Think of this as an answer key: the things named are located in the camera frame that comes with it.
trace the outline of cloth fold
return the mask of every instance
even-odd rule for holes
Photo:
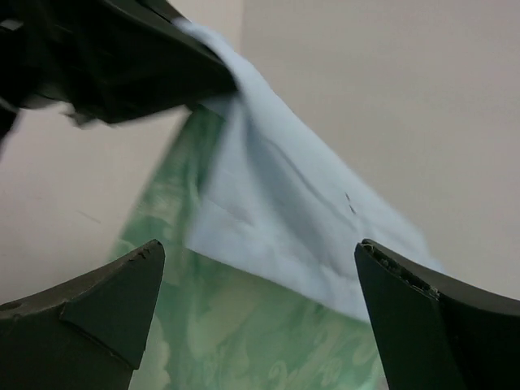
[[[251,63],[218,33],[173,23],[213,50],[238,88],[203,103],[225,120],[189,249],[363,321],[353,258],[361,240],[444,272],[423,234],[306,127]]]

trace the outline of green patterned fabric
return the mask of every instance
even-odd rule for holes
[[[372,390],[382,377],[369,325],[184,247],[223,119],[188,118],[111,258],[151,239],[167,264],[132,390]]]

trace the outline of white wall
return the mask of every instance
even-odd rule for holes
[[[427,234],[520,298],[520,2],[245,0],[243,53]]]
[[[242,0],[175,0],[236,47]],[[80,130],[27,113],[0,160],[0,304],[101,266],[183,110]]]
[[[238,45],[242,0],[175,0]],[[520,298],[520,2],[245,0],[241,47],[455,275]],[[0,161],[0,302],[101,265],[183,113],[31,112]]]

